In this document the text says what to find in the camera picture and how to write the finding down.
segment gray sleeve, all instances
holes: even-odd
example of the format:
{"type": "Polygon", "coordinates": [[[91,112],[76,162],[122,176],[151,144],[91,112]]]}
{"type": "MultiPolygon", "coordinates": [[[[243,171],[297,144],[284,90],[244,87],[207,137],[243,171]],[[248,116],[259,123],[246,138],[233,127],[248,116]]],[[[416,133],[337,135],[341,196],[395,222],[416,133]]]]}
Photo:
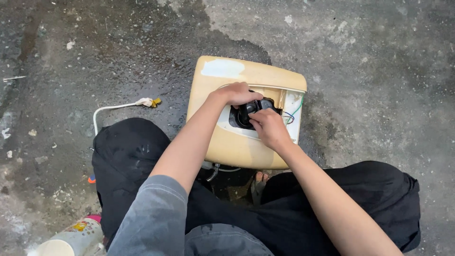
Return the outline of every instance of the gray sleeve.
{"type": "Polygon", "coordinates": [[[149,177],[126,213],[108,256],[180,256],[184,253],[188,195],[173,178],[149,177]]]}

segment concrete floor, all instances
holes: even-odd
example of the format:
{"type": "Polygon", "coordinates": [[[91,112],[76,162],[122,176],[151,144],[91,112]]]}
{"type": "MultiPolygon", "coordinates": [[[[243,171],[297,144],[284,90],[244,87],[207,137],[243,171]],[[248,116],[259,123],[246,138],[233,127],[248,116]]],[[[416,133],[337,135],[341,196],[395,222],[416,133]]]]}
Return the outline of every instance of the concrete floor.
{"type": "MultiPolygon", "coordinates": [[[[99,106],[160,97],[98,125],[144,117],[175,136],[200,55],[303,74],[301,147],[323,167],[374,159],[417,178],[422,242],[407,255],[455,255],[454,2],[53,2],[0,0],[1,78],[27,76],[0,82],[1,255],[99,211],[87,183],[99,106]]],[[[243,197],[246,182],[227,196],[243,197]]]]}

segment gray long-sleeve shirt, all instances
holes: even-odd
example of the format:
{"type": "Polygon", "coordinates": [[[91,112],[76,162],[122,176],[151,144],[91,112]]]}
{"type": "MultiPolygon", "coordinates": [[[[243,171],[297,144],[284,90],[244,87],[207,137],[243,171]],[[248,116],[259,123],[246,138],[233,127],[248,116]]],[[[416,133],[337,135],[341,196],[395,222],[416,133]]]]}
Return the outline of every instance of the gray long-sleeve shirt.
{"type": "Polygon", "coordinates": [[[149,177],[128,210],[108,256],[272,256],[253,235],[226,224],[203,225],[185,235],[188,195],[173,178],[149,177]]]}

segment pink object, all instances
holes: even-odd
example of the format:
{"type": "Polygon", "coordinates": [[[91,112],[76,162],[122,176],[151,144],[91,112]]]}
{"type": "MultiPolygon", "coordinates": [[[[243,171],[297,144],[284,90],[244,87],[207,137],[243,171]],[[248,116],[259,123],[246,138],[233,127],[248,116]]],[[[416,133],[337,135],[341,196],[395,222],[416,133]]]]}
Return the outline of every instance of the pink object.
{"type": "Polygon", "coordinates": [[[86,216],[86,218],[92,219],[98,223],[101,223],[101,215],[99,215],[99,214],[88,215],[88,216],[86,216]]]}

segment white power cord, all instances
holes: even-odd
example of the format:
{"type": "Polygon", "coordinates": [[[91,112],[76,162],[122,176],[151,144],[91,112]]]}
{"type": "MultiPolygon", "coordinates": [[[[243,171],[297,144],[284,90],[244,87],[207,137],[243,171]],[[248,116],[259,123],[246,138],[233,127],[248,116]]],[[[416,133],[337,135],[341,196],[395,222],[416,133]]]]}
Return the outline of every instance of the white power cord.
{"type": "Polygon", "coordinates": [[[147,107],[154,108],[160,102],[161,102],[160,98],[157,98],[155,100],[150,99],[150,98],[142,98],[142,99],[136,101],[135,103],[118,105],[118,106],[102,107],[102,108],[97,109],[95,111],[95,113],[93,113],[93,126],[95,127],[95,136],[98,134],[98,125],[96,124],[96,114],[98,114],[98,112],[100,112],[101,110],[114,109],[114,108],[124,108],[124,107],[129,107],[129,106],[140,106],[140,105],[144,105],[144,106],[147,106],[147,107]]]}

